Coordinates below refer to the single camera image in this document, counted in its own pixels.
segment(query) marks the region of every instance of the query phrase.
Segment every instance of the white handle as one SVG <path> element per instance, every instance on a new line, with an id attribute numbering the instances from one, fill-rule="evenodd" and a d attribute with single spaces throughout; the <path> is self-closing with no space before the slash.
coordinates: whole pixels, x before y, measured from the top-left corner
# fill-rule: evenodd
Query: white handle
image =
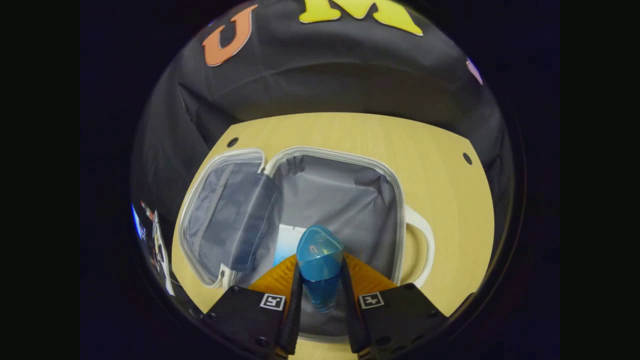
<path id="1" fill-rule="evenodd" d="M 424 282 L 427 280 L 427 276 L 431 272 L 431 268 L 433 267 L 433 259 L 436 254 L 436 242 L 433 238 L 433 231 L 431 230 L 431 226 L 420 214 L 415 212 L 414 209 L 404 206 L 404 219 L 407 224 L 411 224 L 417 227 L 424 234 L 424 238 L 427 239 L 427 261 L 424 263 L 424 268 L 422 272 L 418 276 L 418 278 L 414 281 L 414 285 L 420 288 Z"/>

